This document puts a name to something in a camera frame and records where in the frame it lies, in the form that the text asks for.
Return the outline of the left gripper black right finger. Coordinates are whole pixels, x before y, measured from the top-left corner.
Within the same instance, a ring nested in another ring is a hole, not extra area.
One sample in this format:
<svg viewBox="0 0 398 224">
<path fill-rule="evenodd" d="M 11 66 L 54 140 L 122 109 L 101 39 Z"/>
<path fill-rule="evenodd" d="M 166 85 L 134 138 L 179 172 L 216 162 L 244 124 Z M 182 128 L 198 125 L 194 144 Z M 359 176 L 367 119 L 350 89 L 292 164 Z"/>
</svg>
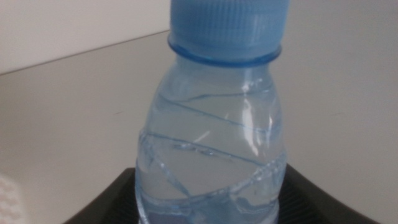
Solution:
<svg viewBox="0 0 398 224">
<path fill-rule="evenodd" d="M 279 224 L 379 224 L 333 198 L 290 165 L 279 204 Z"/>
</svg>

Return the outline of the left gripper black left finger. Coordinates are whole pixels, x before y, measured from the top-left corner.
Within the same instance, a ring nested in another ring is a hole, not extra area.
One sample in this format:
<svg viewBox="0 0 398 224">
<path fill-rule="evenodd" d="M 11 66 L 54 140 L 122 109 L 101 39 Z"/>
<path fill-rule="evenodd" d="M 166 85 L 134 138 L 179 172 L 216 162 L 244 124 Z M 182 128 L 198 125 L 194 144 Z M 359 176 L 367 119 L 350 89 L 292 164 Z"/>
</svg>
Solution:
<svg viewBox="0 0 398 224">
<path fill-rule="evenodd" d="M 138 224 L 135 169 L 125 169 L 102 193 L 65 224 Z"/>
</svg>

